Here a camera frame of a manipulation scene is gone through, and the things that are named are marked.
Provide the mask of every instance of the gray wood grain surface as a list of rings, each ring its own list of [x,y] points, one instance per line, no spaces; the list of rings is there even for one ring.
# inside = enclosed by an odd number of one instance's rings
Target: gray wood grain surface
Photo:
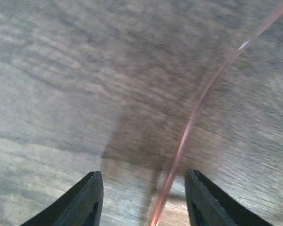
[[[141,226],[205,84],[272,0],[0,0],[0,226],[101,170],[101,225]],[[211,96],[163,226],[189,225],[198,169],[283,226],[283,17]]]

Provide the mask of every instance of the tabletop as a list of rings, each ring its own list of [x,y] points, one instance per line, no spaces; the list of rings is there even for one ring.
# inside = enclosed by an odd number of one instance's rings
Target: tabletop
[[[89,171],[103,226],[144,224],[184,124],[273,0],[0,0],[0,226]],[[283,226],[283,16],[230,68],[185,149],[162,226],[187,226],[200,170]]]

